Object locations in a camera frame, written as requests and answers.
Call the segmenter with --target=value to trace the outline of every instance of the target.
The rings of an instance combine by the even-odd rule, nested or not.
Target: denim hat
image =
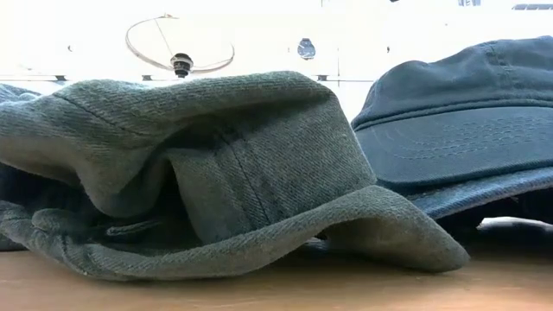
[[[441,219],[553,187],[552,108],[553,38],[489,41],[392,68],[353,128],[378,184]],[[489,206],[480,220],[545,217]]]
[[[0,104],[4,249],[108,280],[241,275],[315,236],[426,271],[468,260],[374,185],[336,96],[299,73],[11,94]]]

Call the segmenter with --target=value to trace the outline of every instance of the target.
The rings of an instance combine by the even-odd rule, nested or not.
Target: wooden table
[[[55,311],[553,310],[551,244],[493,245],[475,245],[466,268],[438,276],[298,251],[244,277],[140,283],[93,281],[27,251],[3,253],[0,301],[4,310]]]

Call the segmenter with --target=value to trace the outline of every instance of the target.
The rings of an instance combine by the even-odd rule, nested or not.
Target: denim fabric
[[[374,185],[338,99],[299,73],[85,81],[4,100],[0,117],[0,176],[21,188],[0,193],[0,232],[83,275],[236,276],[321,232],[421,270],[468,260]]]
[[[392,68],[353,128],[378,184],[440,219],[553,186],[552,81],[552,37],[484,42]]]

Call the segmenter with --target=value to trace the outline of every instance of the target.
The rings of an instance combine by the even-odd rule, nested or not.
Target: hat brim
[[[32,225],[24,209],[8,205],[3,206],[0,222],[3,234],[81,274],[102,279],[242,275],[276,261],[323,231],[331,249],[362,252],[409,268],[443,272],[458,269],[469,259],[434,220],[404,197],[378,186],[363,188],[254,232],[157,256],[82,244],[66,234],[44,232]]]
[[[483,108],[377,124],[356,135],[379,183],[440,219],[553,187],[552,120],[545,107]]]

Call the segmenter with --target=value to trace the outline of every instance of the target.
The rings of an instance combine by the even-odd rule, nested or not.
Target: bright background
[[[457,0],[2,0],[0,75],[172,76],[142,62],[124,44],[132,24],[170,14],[180,19],[159,24],[173,53],[190,54],[200,64],[225,58],[229,41],[236,49],[229,67],[187,79],[283,69],[327,75],[333,81],[323,84],[337,93],[351,119],[372,81],[401,62],[439,60],[493,39],[553,35],[553,10],[511,10],[516,3],[481,0],[480,7],[461,7]],[[303,37],[315,45],[313,60],[296,53]],[[170,52],[153,22],[133,29],[130,39],[142,53],[168,63]]]

